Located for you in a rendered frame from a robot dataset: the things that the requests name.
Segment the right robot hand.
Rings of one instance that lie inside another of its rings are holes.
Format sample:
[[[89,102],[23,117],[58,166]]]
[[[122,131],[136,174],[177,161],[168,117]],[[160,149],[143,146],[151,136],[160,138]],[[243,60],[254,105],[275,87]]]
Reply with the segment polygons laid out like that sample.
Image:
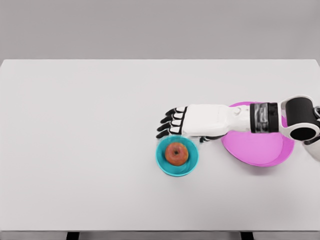
[[[156,139],[167,136],[199,138],[200,143],[222,138],[228,133],[229,107],[222,104],[191,104],[170,109],[156,129]]]

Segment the red apple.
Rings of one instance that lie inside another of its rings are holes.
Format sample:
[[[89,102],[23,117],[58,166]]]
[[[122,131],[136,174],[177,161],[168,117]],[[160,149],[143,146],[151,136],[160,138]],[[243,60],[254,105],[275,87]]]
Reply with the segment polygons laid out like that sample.
[[[164,157],[171,165],[178,167],[187,162],[189,152],[187,147],[182,143],[172,142],[166,147]]]

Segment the blue bowl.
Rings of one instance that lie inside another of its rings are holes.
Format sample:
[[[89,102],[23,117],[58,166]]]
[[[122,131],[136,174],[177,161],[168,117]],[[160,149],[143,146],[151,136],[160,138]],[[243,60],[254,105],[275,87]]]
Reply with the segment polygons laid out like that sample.
[[[165,158],[166,148],[172,143],[180,143],[186,147],[188,158],[186,162],[180,166],[172,165]],[[199,152],[194,142],[181,135],[171,135],[164,137],[158,141],[155,159],[159,168],[169,176],[182,177],[191,173],[198,164]]]

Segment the pink plate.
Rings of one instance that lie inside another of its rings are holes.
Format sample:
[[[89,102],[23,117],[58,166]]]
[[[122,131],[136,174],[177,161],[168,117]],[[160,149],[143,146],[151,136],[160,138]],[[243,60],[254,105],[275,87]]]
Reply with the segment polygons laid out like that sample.
[[[251,133],[230,131],[221,138],[224,148],[236,159],[258,167],[283,163],[294,150],[295,141],[279,132]]]

